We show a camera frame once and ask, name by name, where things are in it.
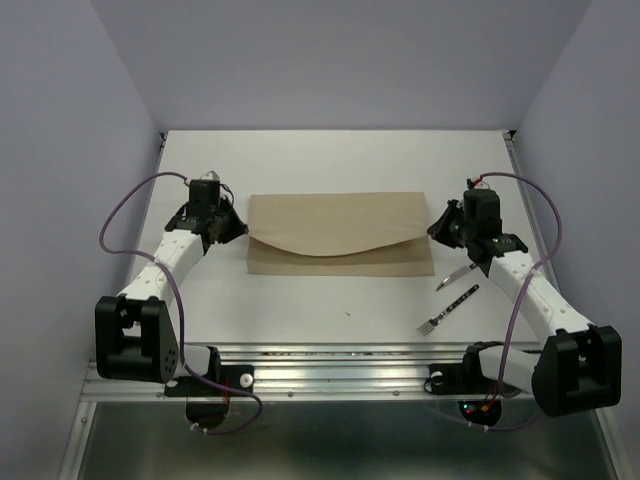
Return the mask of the beige cloth napkin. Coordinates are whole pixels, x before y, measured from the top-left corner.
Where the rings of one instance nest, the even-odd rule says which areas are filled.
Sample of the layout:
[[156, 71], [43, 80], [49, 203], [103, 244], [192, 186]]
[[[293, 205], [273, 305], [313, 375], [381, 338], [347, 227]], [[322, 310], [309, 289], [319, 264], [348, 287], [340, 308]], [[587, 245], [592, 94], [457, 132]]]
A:
[[247, 269], [283, 276], [435, 273], [422, 192], [254, 195]]

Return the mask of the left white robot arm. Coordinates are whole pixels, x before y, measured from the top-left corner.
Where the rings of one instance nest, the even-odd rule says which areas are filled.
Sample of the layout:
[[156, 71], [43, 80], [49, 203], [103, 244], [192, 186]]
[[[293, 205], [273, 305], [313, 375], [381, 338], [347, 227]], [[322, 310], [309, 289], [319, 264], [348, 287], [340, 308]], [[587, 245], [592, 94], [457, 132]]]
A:
[[[212, 245], [242, 237], [248, 227], [234, 209], [232, 191], [215, 172], [184, 183], [188, 199], [166, 224], [156, 251], [140, 252], [146, 261], [142, 270], [117, 295], [96, 304], [97, 371], [105, 379], [158, 384], [188, 376], [202, 394], [247, 395], [222, 383], [216, 348], [186, 346], [179, 285]], [[196, 362], [188, 361], [190, 353]]]

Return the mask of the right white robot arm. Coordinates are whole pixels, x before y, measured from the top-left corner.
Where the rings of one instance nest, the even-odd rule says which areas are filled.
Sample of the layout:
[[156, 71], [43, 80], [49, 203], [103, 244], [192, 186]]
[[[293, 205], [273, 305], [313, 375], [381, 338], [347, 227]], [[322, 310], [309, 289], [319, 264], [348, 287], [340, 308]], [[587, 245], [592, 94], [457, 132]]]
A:
[[622, 339], [575, 310], [542, 275], [527, 246], [502, 230], [500, 199], [471, 188], [450, 200], [427, 230], [437, 243], [466, 250], [472, 264], [513, 303], [538, 338], [541, 351], [506, 342], [476, 342], [459, 363], [432, 364], [435, 395], [472, 395], [504, 386], [534, 397], [548, 417], [614, 406], [621, 399]]

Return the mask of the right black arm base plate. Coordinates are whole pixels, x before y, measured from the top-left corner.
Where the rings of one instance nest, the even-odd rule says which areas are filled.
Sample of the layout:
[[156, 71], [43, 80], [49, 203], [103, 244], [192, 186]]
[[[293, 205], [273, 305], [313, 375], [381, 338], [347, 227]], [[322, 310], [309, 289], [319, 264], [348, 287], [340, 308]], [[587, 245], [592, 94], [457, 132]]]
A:
[[502, 348], [500, 341], [476, 342], [468, 346], [457, 363], [431, 363], [423, 389], [433, 395], [479, 395], [492, 393], [497, 381], [483, 373], [479, 354]]

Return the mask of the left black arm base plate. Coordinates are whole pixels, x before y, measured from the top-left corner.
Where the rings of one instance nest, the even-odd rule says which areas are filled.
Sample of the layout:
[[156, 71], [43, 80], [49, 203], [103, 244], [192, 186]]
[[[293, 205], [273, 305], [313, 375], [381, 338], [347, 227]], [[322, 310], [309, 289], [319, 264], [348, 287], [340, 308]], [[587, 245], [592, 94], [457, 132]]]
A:
[[164, 387], [165, 396], [229, 399], [253, 392], [253, 365], [228, 363], [222, 359], [220, 351], [211, 346], [187, 345], [185, 358], [195, 374], [179, 365]]

